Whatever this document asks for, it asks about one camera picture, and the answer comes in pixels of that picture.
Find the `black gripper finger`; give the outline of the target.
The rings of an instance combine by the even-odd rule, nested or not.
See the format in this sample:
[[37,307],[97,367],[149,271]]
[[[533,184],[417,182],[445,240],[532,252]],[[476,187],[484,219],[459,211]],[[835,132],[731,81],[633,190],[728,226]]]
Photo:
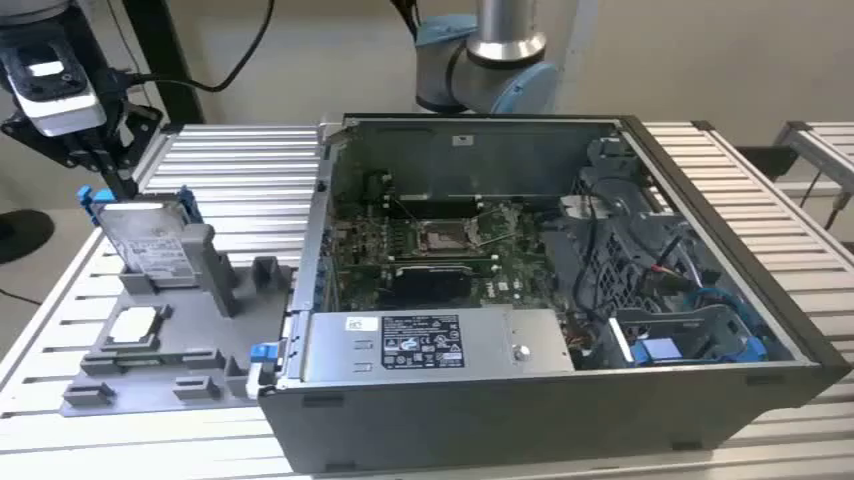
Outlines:
[[133,198],[138,192],[132,173],[161,120],[162,112],[149,106],[118,103],[108,109],[97,154],[101,176],[116,198]]
[[65,168],[92,169],[90,154],[78,132],[48,137],[21,112],[1,122],[1,132]]

